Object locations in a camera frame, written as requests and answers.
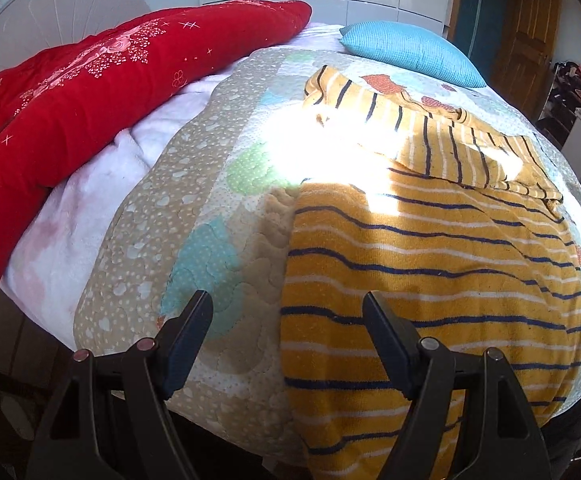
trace dark teal panel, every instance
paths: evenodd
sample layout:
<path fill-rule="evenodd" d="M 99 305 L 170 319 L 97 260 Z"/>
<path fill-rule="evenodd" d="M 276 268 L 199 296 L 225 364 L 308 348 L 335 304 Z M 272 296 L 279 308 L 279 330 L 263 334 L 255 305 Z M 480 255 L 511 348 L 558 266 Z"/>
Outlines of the dark teal panel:
<path fill-rule="evenodd" d="M 468 55 L 470 42 L 473 38 L 478 3 L 479 0 L 461 0 L 459 4 L 459 16 L 457 17 L 453 43 L 466 55 Z"/>
<path fill-rule="evenodd" d="M 501 46 L 507 4 L 508 0 L 481 0 L 477 36 L 470 61 L 488 83 L 490 83 L 493 64 Z"/>

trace blue pillow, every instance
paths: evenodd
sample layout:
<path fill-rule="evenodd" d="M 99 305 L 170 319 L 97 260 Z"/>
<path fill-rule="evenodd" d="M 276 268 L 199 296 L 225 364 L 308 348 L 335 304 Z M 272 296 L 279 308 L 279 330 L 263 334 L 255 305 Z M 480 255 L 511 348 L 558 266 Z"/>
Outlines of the blue pillow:
<path fill-rule="evenodd" d="M 425 28 L 396 22 L 363 22 L 340 29 L 341 44 L 356 56 L 420 72 L 465 88 L 486 81 L 455 45 Z"/>

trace bed frame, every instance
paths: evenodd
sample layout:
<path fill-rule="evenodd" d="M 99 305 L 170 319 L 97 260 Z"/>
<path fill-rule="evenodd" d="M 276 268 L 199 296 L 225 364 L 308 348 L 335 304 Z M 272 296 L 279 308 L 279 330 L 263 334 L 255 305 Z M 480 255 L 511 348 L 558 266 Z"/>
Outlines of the bed frame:
<path fill-rule="evenodd" d="M 0 70 L 147 12 L 144 0 L 9 0 L 0 7 Z"/>

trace clamp jaw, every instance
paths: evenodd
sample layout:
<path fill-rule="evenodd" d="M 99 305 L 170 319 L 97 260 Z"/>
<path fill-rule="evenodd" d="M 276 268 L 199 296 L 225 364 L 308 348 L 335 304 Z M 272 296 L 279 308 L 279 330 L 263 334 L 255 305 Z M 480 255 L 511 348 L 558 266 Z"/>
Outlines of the clamp jaw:
<path fill-rule="evenodd" d="M 459 440 L 448 480 L 551 480 L 544 439 L 505 355 L 451 352 L 393 314 L 369 292 L 368 333 L 395 389 L 412 404 L 378 480 L 429 480 L 453 390 L 465 390 Z"/>
<path fill-rule="evenodd" d="M 550 480 L 542 434 L 504 354 L 451 352 L 421 338 L 369 292 L 364 323 L 395 389 L 412 401 L 378 480 L 429 480 L 453 390 L 465 390 L 464 413 L 449 480 Z M 198 480 L 164 401 L 182 388 L 212 321 L 198 290 L 155 338 L 128 351 L 73 355 L 43 415 L 26 480 Z M 112 401 L 123 390 L 125 406 Z"/>
<path fill-rule="evenodd" d="M 184 386 L 208 332 L 213 304 L 198 290 L 155 338 L 128 351 L 73 355 L 43 415 L 27 480 L 196 480 L 164 403 Z M 112 407 L 123 390 L 126 414 Z"/>

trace white fleece blanket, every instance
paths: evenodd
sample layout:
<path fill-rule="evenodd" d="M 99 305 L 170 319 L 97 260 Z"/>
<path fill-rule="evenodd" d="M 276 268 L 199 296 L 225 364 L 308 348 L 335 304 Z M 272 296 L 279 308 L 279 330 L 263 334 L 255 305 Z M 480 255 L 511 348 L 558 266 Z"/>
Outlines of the white fleece blanket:
<path fill-rule="evenodd" d="M 341 25 L 309 25 L 283 46 L 344 52 Z M 223 72 L 184 87 L 57 186 L 13 251 L 0 288 L 63 344 L 76 349 L 73 321 L 110 221 L 174 134 L 206 106 Z"/>

